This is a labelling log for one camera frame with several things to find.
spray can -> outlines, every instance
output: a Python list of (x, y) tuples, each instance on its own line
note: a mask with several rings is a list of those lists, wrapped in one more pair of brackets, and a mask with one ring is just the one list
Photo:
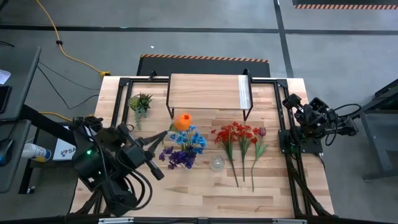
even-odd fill
[(22, 157), (37, 162), (46, 162), (51, 158), (51, 151), (32, 143), (26, 143), (22, 152)]

potted succulent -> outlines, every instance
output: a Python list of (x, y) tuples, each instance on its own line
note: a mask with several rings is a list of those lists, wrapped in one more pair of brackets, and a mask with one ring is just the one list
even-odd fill
[(129, 106), (134, 111), (134, 120), (136, 126), (141, 131), (141, 118), (147, 118), (147, 110), (150, 108), (149, 103), (152, 101), (152, 95), (138, 94), (129, 100)]

black table leg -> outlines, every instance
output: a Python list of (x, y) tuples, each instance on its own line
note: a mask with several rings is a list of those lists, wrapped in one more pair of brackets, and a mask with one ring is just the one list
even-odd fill
[(47, 133), (54, 135), (55, 137), (66, 141), (74, 146), (76, 146), (75, 137), (73, 133), (68, 129), (64, 128), (62, 125), (55, 121), (47, 118), (46, 116), (40, 114), (35, 109), (30, 106), (23, 105), (21, 113), (19, 115), (20, 119), (28, 119), (32, 124)]

black desk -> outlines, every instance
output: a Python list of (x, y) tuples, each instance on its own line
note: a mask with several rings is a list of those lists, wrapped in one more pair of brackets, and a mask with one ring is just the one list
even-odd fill
[(7, 138), (14, 125), (14, 131), (10, 135), (10, 138), (14, 140), (14, 144), (12, 145), (13, 159), (6, 166), (0, 167), (0, 193), (10, 190), (16, 170), (18, 169), (19, 158), (21, 158), (22, 150), (24, 149), (27, 133), (29, 132), (30, 121), (20, 120), (17, 123), (3, 124), (0, 128), (0, 139)]
[[(3, 114), (0, 114), (0, 122), (12, 122), (17, 123), (19, 126), (20, 120), (29, 120), (29, 125), (33, 124), (38, 129), (44, 130), (51, 133), (53, 136), (60, 138), (70, 144), (76, 145), (73, 133), (65, 129), (62, 125), (48, 119), (46, 116), (40, 114), (35, 109), (25, 105), (25, 99), (32, 83), (33, 76), (39, 62), (39, 55), (41, 53), (40, 47), (34, 48), (18, 48), (18, 47), (1, 47), (0, 48), (0, 69), (6, 70), (11, 73), (5, 85), (11, 86), (11, 94), (9, 101), (6, 106), (6, 110)], [(7, 126), (0, 127), (0, 134), (7, 133), (11, 129)], [(13, 155), (11, 162), (0, 167), (0, 193), (9, 190), (19, 161), (21, 159), (21, 153), (26, 141), (26, 134), (29, 131), (18, 128), (15, 129), (12, 135), (15, 137), (19, 136), (18, 144), (14, 144), (12, 147)]]

white paper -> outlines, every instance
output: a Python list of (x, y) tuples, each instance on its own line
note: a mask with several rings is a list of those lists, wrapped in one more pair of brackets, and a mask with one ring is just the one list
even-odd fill
[(5, 82), (7, 81), (7, 79), (10, 76), (11, 76), (11, 73), (0, 69), (0, 84), (5, 84)]
[[(91, 136), (87, 127), (86, 132), (89, 136)], [(72, 156), (76, 152), (76, 147), (72, 144), (65, 142), (64, 140), (58, 139), (57, 145), (55, 146), (54, 156), (52, 160), (54, 161), (70, 161), (72, 160)]]

